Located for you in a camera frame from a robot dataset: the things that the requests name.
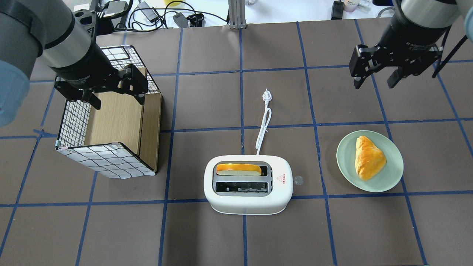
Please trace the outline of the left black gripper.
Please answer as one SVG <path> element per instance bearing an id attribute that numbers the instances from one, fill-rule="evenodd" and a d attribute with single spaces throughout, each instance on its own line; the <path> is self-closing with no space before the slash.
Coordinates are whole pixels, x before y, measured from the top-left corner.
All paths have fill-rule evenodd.
<path id="1" fill-rule="evenodd" d="M 49 50 L 49 67 L 60 77 L 54 88 L 70 102 L 88 103 L 101 109 L 101 100 L 94 92 L 116 91 L 133 96 L 140 105 L 148 93 L 147 69 L 128 64 L 115 69 L 97 44 L 85 53 L 71 49 L 54 53 Z"/>

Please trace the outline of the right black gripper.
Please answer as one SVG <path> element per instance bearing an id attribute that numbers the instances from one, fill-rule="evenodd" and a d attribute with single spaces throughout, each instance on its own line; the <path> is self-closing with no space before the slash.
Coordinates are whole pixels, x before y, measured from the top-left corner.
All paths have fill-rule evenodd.
<path id="1" fill-rule="evenodd" d="M 355 89 L 360 89 L 365 79 L 385 67 L 401 67 L 393 71 L 387 79 L 393 89 L 414 67 L 411 74 L 420 74 L 421 67 L 431 65 L 442 57 L 442 50 L 436 42 L 449 30 L 427 28 L 410 21 L 404 14 L 396 13 L 375 47 L 358 44 L 353 50 L 348 64 Z"/>

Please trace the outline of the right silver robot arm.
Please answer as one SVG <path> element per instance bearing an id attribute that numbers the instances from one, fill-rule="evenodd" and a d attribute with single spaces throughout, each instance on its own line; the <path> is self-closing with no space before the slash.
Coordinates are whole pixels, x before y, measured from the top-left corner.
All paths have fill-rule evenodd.
<path id="1" fill-rule="evenodd" d="M 471 0 L 394 0 L 395 15 L 373 47 L 358 44 L 348 64 L 354 86 L 386 67 L 395 67 L 387 80 L 389 88 L 410 75 L 418 76 L 438 61 L 443 51 L 436 42 L 463 17 L 465 35 L 472 40 Z"/>

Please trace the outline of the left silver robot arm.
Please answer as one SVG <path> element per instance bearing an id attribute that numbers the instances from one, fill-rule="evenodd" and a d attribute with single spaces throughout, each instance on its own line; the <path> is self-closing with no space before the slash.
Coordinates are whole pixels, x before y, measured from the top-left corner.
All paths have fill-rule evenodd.
<path id="1" fill-rule="evenodd" d="M 132 95 L 144 104 L 148 82 L 132 64 L 115 69 L 96 44 L 98 35 L 114 32 L 112 20 L 127 9 L 108 14 L 95 5 L 71 11 L 62 0 L 2 0 L 0 124 L 16 118 L 29 92 L 38 57 L 58 76 L 54 84 L 67 101 L 81 101 L 99 110 L 96 93 Z"/>

